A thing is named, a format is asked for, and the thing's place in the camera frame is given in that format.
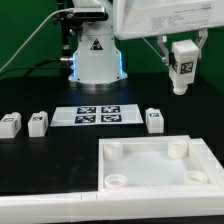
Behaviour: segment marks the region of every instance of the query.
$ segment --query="printed calibration sheet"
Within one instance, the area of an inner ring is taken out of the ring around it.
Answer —
[[[138,105],[58,107],[51,127],[141,123]]]

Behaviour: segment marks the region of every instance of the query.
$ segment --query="label sticker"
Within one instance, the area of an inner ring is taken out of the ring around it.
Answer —
[[[192,73],[193,67],[194,67],[194,62],[188,62],[188,63],[181,64],[180,74],[184,75],[187,73]]]
[[[121,108],[119,106],[112,106],[112,107],[102,107],[101,113],[108,114],[108,113],[120,113]]]
[[[5,118],[3,122],[13,122],[14,118]]]
[[[44,119],[44,130],[46,130],[47,129],[47,119],[45,118]]]
[[[33,121],[42,121],[43,120],[43,117],[34,117],[33,118]]]
[[[154,30],[176,29],[188,26],[203,26],[209,23],[212,3],[188,4],[173,10],[169,15],[152,18]]]
[[[114,123],[114,122],[122,122],[121,115],[102,115],[101,116],[102,123]]]
[[[17,120],[15,121],[15,130],[17,131],[19,128]]]
[[[94,41],[94,43],[93,43],[93,45],[92,45],[90,50],[91,51],[102,51],[103,50],[103,48],[102,48],[102,46],[101,46],[101,44],[100,44],[100,42],[99,42],[99,40],[97,38]]]
[[[152,114],[149,114],[150,117],[159,117],[159,114],[158,113],[152,113]]]
[[[95,114],[96,107],[79,107],[77,114]]]
[[[77,116],[75,118],[75,124],[89,124],[89,123],[95,123],[96,122],[96,116]]]

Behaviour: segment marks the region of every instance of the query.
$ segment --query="white plastic tray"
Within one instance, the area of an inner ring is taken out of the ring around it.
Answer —
[[[101,139],[97,192],[0,200],[1,224],[223,214],[224,170],[188,136]]]

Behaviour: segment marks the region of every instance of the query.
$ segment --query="black cable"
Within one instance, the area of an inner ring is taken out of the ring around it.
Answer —
[[[32,73],[34,70],[36,70],[36,68],[39,68],[43,65],[46,65],[46,64],[50,64],[50,63],[53,63],[53,62],[60,62],[60,59],[59,58],[53,58],[53,59],[48,59],[48,60],[45,60],[45,61],[42,61],[42,62],[39,62],[37,63],[36,65],[34,65],[32,68],[30,68],[25,74],[24,74],[24,78],[26,78],[27,76],[30,75],[30,73]]]
[[[7,70],[7,71],[4,71],[4,72],[2,72],[2,73],[0,73],[0,77],[2,77],[2,76],[4,76],[4,75],[6,75],[7,73],[9,73],[9,72],[13,72],[13,71],[17,71],[17,70],[59,70],[59,69],[69,69],[69,68],[40,68],[40,67],[32,67],[32,68],[13,68],[13,69],[9,69],[9,70]]]

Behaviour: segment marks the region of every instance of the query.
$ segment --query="white panel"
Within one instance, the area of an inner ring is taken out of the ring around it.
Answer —
[[[223,0],[114,0],[119,39],[179,33],[224,25]]]

